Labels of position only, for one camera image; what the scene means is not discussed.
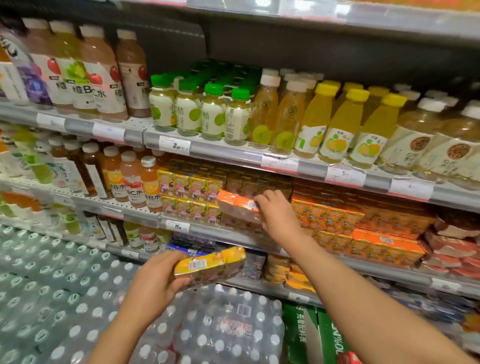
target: price tag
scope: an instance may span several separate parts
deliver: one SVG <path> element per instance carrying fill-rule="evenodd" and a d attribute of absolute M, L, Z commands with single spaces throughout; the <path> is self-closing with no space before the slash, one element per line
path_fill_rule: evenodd
<path fill-rule="evenodd" d="M 363 187 L 367 175 L 364 171 L 342 164 L 331 164 L 325 182 L 346 187 Z"/>
<path fill-rule="evenodd" d="M 288 293 L 288 299 L 297 302 L 308 303 L 310 301 L 310 297 L 304 296 L 303 294 L 298 294 L 294 292 Z"/>
<path fill-rule="evenodd" d="M 116 208 L 102 206 L 100 208 L 100 213 L 109 218 L 119 218 L 120 220 L 123 220 L 123 211 L 117 210 Z"/>
<path fill-rule="evenodd" d="M 140 255 L 139 252 L 133 252 L 133 251 L 127 250 L 127 249 L 122 249 L 121 254 L 123 256 L 127 256 L 127 257 L 133 258 L 133 259 L 138 259 L 139 255 Z"/>
<path fill-rule="evenodd" d="M 36 122 L 39 127 L 54 130 L 56 132 L 66 133 L 65 129 L 65 118 L 54 115 L 47 115 L 38 113 L 36 115 Z"/>
<path fill-rule="evenodd" d="M 165 225 L 168 230 L 183 232 L 184 234 L 188 234 L 190 231 L 190 224 L 188 222 L 166 220 Z"/>
<path fill-rule="evenodd" d="M 60 194 L 53 195 L 53 202 L 60 205 L 75 207 L 75 203 L 73 203 L 73 200 L 70 197 L 62 196 Z"/>
<path fill-rule="evenodd" d="M 273 172 L 297 174 L 299 159 L 295 157 L 281 157 L 263 154 L 260 167 L 264 170 L 271 170 Z"/>
<path fill-rule="evenodd" d="M 33 191 L 29 188 L 12 186 L 12 192 L 15 192 L 16 194 L 23 194 L 28 197 L 34 197 Z"/>
<path fill-rule="evenodd" d="M 93 124 L 93 135 L 100 140 L 108 140 L 110 142 L 125 144 L 123 137 L 125 128 L 113 125 L 107 125 L 99 121 Z"/>
<path fill-rule="evenodd" d="M 449 280 L 432 277 L 432 284 L 430 287 L 441 292 L 457 293 L 460 288 L 462 288 L 462 285 L 458 282 L 451 282 Z"/>
<path fill-rule="evenodd" d="M 432 197 L 434 185 L 431 181 L 412 178 L 393 178 L 388 194 L 428 202 Z"/>
<path fill-rule="evenodd" d="M 171 136 L 161 135 L 158 138 L 158 149 L 170 153 L 190 155 L 190 140 L 173 138 Z"/>

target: person's right hand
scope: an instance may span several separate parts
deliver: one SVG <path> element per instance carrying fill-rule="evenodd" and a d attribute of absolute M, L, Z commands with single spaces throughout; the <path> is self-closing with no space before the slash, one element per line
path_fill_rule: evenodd
<path fill-rule="evenodd" d="M 254 201 L 262 213 L 263 229 L 281 247 L 297 241 L 303 232 L 292 205 L 279 190 L 266 190 L 255 196 Z"/>

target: bottle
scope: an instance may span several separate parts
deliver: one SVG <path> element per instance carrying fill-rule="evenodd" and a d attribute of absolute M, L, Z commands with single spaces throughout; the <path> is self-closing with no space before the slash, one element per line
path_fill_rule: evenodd
<path fill-rule="evenodd" d="M 324 137 L 332 115 L 333 101 L 338 88 L 320 83 L 315 88 L 315 97 L 303 116 L 293 153 L 303 158 L 313 158 Z"/>
<path fill-rule="evenodd" d="M 121 157 L 119 149 L 116 146 L 107 146 L 103 149 L 103 154 L 105 155 L 104 168 L 107 172 L 113 197 L 119 202 L 128 201 L 127 188 L 120 170 Z"/>
<path fill-rule="evenodd" d="M 135 152 L 129 151 L 121 154 L 120 170 L 123 183 L 127 188 L 128 199 L 133 207 L 144 207 L 146 205 L 145 193 L 142 187 L 142 164 L 136 158 Z"/>
<path fill-rule="evenodd" d="M 270 150 L 273 153 L 289 154 L 295 145 L 300 123 L 305 112 L 305 91 L 307 84 L 295 80 L 287 83 L 275 118 L 273 143 Z"/>
<path fill-rule="evenodd" d="M 127 120 L 127 106 L 120 82 L 120 72 L 115 54 L 105 41 L 103 28 L 82 25 L 80 32 L 85 39 L 80 46 L 80 53 L 100 117 L 113 122 Z"/>
<path fill-rule="evenodd" d="M 100 152 L 97 143 L 85 143 L 82 147 L 84 151 L 85 168 L 95 187 L 98 197 L 102 200 L 109 200 L 113 197 L 112 191 L 108 189 L 107 183 L 100 164 Z"/>
<path fill-rule="evenodd" d="M 386 94 L 380 106 L 370 115 L 357 132 L 356 144 L 348 156 L 350 164 L 368 169 L 378 158 L 385 143 L 395 131 L 399 109 L 407 98 L 397 94 Z"/>
<path fill-rule="evenodd" d="M 177 128 L 180 135 L 194 136 L 202 130 L 200 118 L 200 100 L 195 90 L 197 84 L 189 80 L 179 81 L 179 93 L 176 99 Z"/>
<path fill-rule="evenodd" d="M 340 107 L 340 105 L 342 105 L 344 103 L 345 99 L 347 98 L 347 93 L 351 89 L 363 90 L 363 85 L 356 84 L 355 82 L 345 82 L 343 84 L 342 93 L 340 94 L 340 96 L 336 99 L 336 101 L 333 104 L 332 117 L 335 115 L 335 113 L 338 110 L 338 108 Z"/>
<path fill-rule="evenodd" d="M 145 191 L 147 207 L 152 212 L 160 212 L 162 211 L 162 200 L 156 174 L 159 166 L 156 164 L 156 159 L 153 156 L 143 157 L 141 163 L 144 168 L 140 178 Z"/>
<path fill-rule="evenodd" d="M 144 50 L 137 43 L 135 32 L 117 29 L 117 60 L 125 87 L 128 114 L 137 118 L 151 115 L 148 102 L 148 72 Z"/>
<path fill-rule="evenodd" d="M 57 163 L 62 163 L 68 172 L 70 191 L 74 193 L 83 192 L 87 197 L 96 196 L 95 186 L 83 163 L 80 142 L 74 139 L 65 140 L 63 145 L 67 150 L 67 160 L 57 161 Z"/>
<path fill-rule="evenodd" d="M 156 228 L 150 226 L 140 226 L 138 232 L 142 238 L 144 249 L 147 253 L 158 252 L 158 242 L 156 241 Z"/>
<path fill-rule="evenodd" d="M 39 130 L 34 132 L 36 139 L 35 142 L 35 151 L 38 153 L 42 161 L 50 168 L 52 175 L 52 182 L 58 187 L 67 187 L 67 183 L 63 178 L 63 174 L 60 173 L 57 164 L 53 160 L 52 156 L 52 146 L 48 142 L 52 132 L 48 130 Z"/>
<path fill-rule="evenodd" d="M 417 108 L 417 100 L 420 98 L 420 92 L 413 90 L 403 90 L 400 91 L 398 94 L 407 98 L 407 102 L 402 107 L 400 113 L 413 111 Z"/>
<path fill-rule="evenodd" d="M 278 86 L 280 76 L 263 74 L 260 90 L 252 106 L 252 135 L 250 146 L 258 149 L 268 148 L 272 144 L 275 117 L 278 110 Z"/>
<path fill-rule="evenodd" d="M 0 48 L 0 87 L 14 105 L 24 106 L 28 100 L 20 73 L 3 48 Z"/>
<path fill-rule="evenodd" d="M 148 97 L 153 125 L 162 132 L 171 132 L 177 127 L 175 96 L 172 88 L 173 77 L 169 74 L 153 74 L 152 91 Z"/>
<path fill-rule="evenodd" d="M 75 34 L 72 23 L 52 21 L 50 27 L 55 33 L 53 52 L 60 74 L 67 87 L 66 93 L 72 99 L 74 110 L 84 119 L 98 116 L 92 85 L 80 55 L 82 41 Z"/>
<path fill-rule="evenodd" d="M 222 86 L 218 84 L 205 85 L 206 96 L 202 101 L 202 138 L 221 140 L 225 136 L 225 101 Z"/>
<path fill-rule="evenodd" d="M 243 88 L 234 88 L 232 98 L 233 101 L 225 111 L 225 141 L 233 146 L 242 146 L 247 143 L 250 133 L 252 109 L 250 104 L 247 103 L 247 101 L 250 101 L 250 93 Z"/>
<path fill-rule="evenodd" d="M 440 112 L 444 108 L 442 101 L 423 98 L 416 110 L 402 113 L 395 132 L 375 164 L 389 173 L 406 174 L 410 171 L 441 127 Z"/>
<path fill-rule="evenodd" d="M 36 18 L 22 18 L 22 20 L 29 30 L 25 43 L 30 50 L 30 56 L 40 70 L 53 106 L 57 109 L 73 110 L 72 96 L 66 92 L 67 86 L 61 78 L 60 68 L 54 58 L 54 35 L 50 32 L 48 22 Z"/>
<path fill-rule="evenodd" d="M 123 228 L 127 234 L 128 244 L 133 249 L 142 249 L 144 247 L 144 242 L 140 237 L 139 229 L 140 224 L 135 224 L 134 222 L 124 221 Z"/>
<path fill-rule="evenodd" d="M 30 166 L 36 179 L 42 183 L 52 183 L 50 168 L 41 160 L 35 151 L 36 139 L 34 134 L 24 125 L 15 125 L 15 145 L 22 153 L 25 162 Z"/>
<path fill-rule="evenodd" d="M 351 88 L 347 92 L 345 101 L 333 115 L 325 133 L 318 155 L 322 161 L 329 164 L 342 161 L 353 136 L 360 127 L 363 103 L 368 96 L 367 90 L 358 88 Z"/>
<path fill-rule="evenodd" d="M 413 174 L 424 180 L 443 183 L 452 175 L 457 167 L 462 170 L 465 166 L 473 167 L 467 163 L 462 164 L 480 146 L 480 108 L 468 106 L 462 111 L 460 119 L 445 120 L 426 146 L 423 155 L 417 159 L 413 166 Z M 457 174 L 466 174 L 467 178 L 473 171 Z"/>
<path fill-rule="evenodd" d="M 52 106 L 47 86 L 42 81 L 38 68 L 28 51 L 25 38 L 27 31 L 22 20 L 16 14 L 2 9 L 0 22 L 3 25 L 0 29 L 1 46 L 16 66 L 28 99 L 34 104 L 41 105 L 42 108 Z"/>
<path fill-rule="evenodd" d="M 91 233 L 90 236 L 93 236 L 97 240 L 105 240 L 106 236 L 96 218 L 96 214 L 93 212 L 84 211 L 84 216 Z"/>

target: bottle with yellow cap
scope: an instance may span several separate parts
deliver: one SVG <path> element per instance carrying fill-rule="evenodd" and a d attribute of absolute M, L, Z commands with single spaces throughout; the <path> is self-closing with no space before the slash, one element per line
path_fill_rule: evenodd
<path fill-rule="evenodd" d="M 322 82 L 315 88 L 315 97 L 308 105 L 295 141 L 293 152 L 303 158 L 313 158 L 318 152 L 332 115 L 333 100 L 338 86 Z"/>
<path fill-rule="evenodd" d="M 363 85 L 361 84 L 356 84 L 355 82 L 345 82 L 343 84 L 342 88 L 342 93 L 340 96 L 336 99 L 336 101 L 333 104 L 332 108 L 332 117 L 335 115 L 336 111 L 345 102 L 345 99 L 347 98 L 347 93 L 351 89 L 358 89 L 358 90 L 363 90 Z"/>
<path fill-rule="evenodd" d="M 397 94 L 386 94 L 382 97 L 380 106 L 360 128 L 358 141 L 348 156 L 353 166 L 363 169 L 372 166 L 387 140 L 392 137 L 398 112 L 406 101 L 405 96 Z"/>
<path fill-rule="evenodd" d="M 369 94 L 367 90 L 357 88 L 347 92 L 345 102 L 338 108 L 328 125 L 318 155 L 321 160 L 330 164 L 342 161 L 360 127 L 363 103 L 367 101 Z"/>

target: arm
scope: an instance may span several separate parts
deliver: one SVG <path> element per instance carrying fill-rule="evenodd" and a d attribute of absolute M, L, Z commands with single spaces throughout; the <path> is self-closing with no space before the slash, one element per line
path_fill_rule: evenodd
<path fill-rule="evenodd" d="M 175 264 L 184 259 L 179 251 L 150 258 L 135 274 L 119 313 L 100 336 L 87 364 L 127 364 L 138 339 L 166 309 L 189 278 L 168 283 Z"/>
<path fill-rule="evenodd" d="M 305 235 L 280 191 L 265 191 L 254 199 L 263 214 L 263 228 L 300 266 L 364 363 L 475 363 L 436 328 Z"/>

